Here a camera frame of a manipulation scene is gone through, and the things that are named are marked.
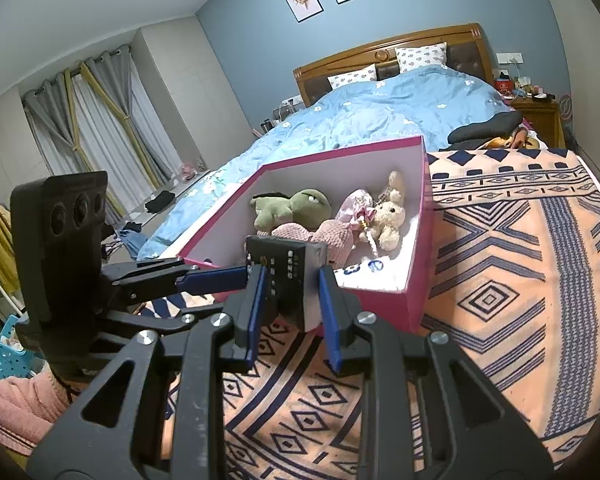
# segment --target wooden headboard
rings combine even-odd
[[[395,57],[397,46],[417,47],[446,41],[446,65],[493,85],[491,60],[482,27],[478,23],[432,28],[375,41],[325,57],[294,70],[300,95],[307,106],[331,91],[328,76],[359,70],[374,63],[378,80],[400,73]]]

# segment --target nightstand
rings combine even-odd
[[[544,140],[549,148],[565,147],[558,103],[541,103],[531,98],[518,97],[510,105],[522,112],[538,137]]]

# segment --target curtain rod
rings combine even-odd
[[[131,52],[131,45],[127,45],[127,46],[129,47],[129,52]],[[117,48],[116,50],[114,50],[113,52],[110,52],[109,54],[110,54],[110,55],[112,55],[112,56],[118,56],[118,55],[120,54],[120,49],[119,49],[119,48]],[[98,56],[97,58],[95,58],[95,59],[94,59],[94,61],[95,61],[96,63],[97,63],[97,62],[99,62],[99,61],[102,61],[102,56]],[[75,77],[75,76],[77,76],[79,73],[80,73],[80,67],[78,67],[78,68],[74,68],[73,70],[71,70],[71,72],[69,72],[69,76],[70,76],[70,77]],[[38,89],[37,89],[35,92],[33,92],[33,95],[39,95],[39,94],[41,94],[43,91],[45,91],[45,88],[41,86],[41,87],[40,87],[40,88],[38,88]],[[24,103],[25,103],[25,101],[24,101],[24,97],[21,99],[21,101],[22,101],[22,104],[24,104]]]

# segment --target pink plush toy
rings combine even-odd
[[[351,228],[338,220],[325,220],[315,233],[300,224],[283,224],[271,232],[272,236],[300,240],[301,242],[323,242],[327,244],[327,263],[334,269],[342,269],[353,249]]]

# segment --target pink blanket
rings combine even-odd
[[[33,379],[0,381],[0,443],[25,456],[69,406],[48,365]]]

